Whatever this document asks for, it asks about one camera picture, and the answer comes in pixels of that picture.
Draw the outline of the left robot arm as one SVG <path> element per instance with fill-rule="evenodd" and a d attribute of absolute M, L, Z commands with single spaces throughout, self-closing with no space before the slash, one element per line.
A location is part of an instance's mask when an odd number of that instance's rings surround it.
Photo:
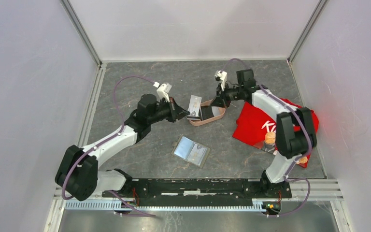
<path fill-rule="evenodd" d="M 173 97 L 157 100 L 153 94 L 144 94 L 128 119 L 116 131 L 84 147 L 71 145 L 65 151 L 55 182 L 61 187 L 65 200 L 88 199 L 98 192 L 114 190 L 127 197 L 132 192 L 130 176 L 118 169 L 99 171 L 99 167 L 123 149 L 146 137 L 154 123 L 176 122 L 189 115 Z"/>

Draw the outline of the grey card holder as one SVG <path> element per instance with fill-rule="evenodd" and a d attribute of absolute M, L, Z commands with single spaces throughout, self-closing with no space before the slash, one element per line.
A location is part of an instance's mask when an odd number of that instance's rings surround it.
<path fill-rule="evenodd" d="M 183 135 L 174 142 L 171 154 L 175 157 L 202 168 L 211 149 L 201 143 L 195 142 Z"/>

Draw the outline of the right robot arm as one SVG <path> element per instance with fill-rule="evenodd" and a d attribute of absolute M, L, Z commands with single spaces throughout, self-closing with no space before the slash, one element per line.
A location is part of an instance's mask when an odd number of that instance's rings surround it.
<path fill-rule="evenodd" d="M 297 108 L 282 101 L 266 87 L 257 84 L 252 69 L 237 72 L 238 84 L 235 87 L 227 85 L 225 71 L 216 71 L 214 78 L 219 84 L 212 106 L 229 107 L 231 101 L 244 100 L 276 123 L 278 152 L 259 185 L 263 196 L 272 197 L 279 191 L 278 184 L 287 181 L 294 164 L 311 153 L 317 144 L 312 112 L 307 107 Z"/>

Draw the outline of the pink oval tray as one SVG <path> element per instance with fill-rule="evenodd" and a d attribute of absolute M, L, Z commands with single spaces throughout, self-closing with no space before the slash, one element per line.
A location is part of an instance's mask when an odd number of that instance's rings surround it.
<path fill-rule="evenodd" d="M 212 100 L 202 102 L 200 104 L 199 115 L 197 116 L 192 111 L 190 116 L 187 116 L 187 120 L 193 126 L 202 126 L 216 120 L 221 119 L 226 112 L 226 108 L 211 106 Z"/>

